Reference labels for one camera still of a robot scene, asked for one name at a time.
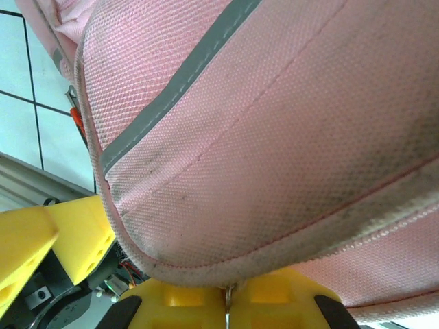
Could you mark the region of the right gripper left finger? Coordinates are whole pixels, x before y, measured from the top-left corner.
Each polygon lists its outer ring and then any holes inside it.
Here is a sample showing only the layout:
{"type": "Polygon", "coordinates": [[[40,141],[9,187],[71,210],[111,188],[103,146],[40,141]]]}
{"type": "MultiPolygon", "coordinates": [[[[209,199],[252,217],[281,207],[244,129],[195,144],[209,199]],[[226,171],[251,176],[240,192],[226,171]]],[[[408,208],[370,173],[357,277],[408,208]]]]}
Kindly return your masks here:
{"type": "Polygon", "coordinates": [[[149,279],[127,290],[101,319],[102,328],[226,328],[223,291],[149,279]]]}

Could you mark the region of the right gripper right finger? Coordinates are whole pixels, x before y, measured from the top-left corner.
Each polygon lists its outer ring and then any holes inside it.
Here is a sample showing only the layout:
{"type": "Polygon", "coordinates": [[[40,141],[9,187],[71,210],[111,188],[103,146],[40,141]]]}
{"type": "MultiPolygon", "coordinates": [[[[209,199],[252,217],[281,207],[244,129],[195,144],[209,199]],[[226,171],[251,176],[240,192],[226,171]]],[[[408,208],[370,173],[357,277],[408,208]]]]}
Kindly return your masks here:
{"type": "Polygon", "coordinates": [[[359,328],[332,290],[285,268],[237,284],[229,328],[359,328]]]}

